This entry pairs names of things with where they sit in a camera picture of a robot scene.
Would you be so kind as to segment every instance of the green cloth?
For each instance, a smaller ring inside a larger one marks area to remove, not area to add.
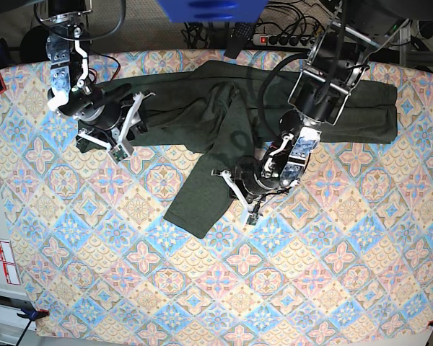
[[[134,146],[184,144],[203,153],[165,214],[165,219],[198,238],[228,209],[232,200],[224,180],[212,169],[231,169],[243,155],[270,141],[256,110],[258,89],[269,71],[209,61],[193,72],[140,76],[114,81],[113,89],[131,83],[133,92],[157,96],[142,105],[149,132]],[[282,71],[266,90],[266,119],[274,130],[288,110],[287,98],[298,73]],[[335,127],[322,127],[323,142],[390,143],[398,134],[394,86],[363,81],[353,91]],[[96,147],[80,141],[82,152]]]

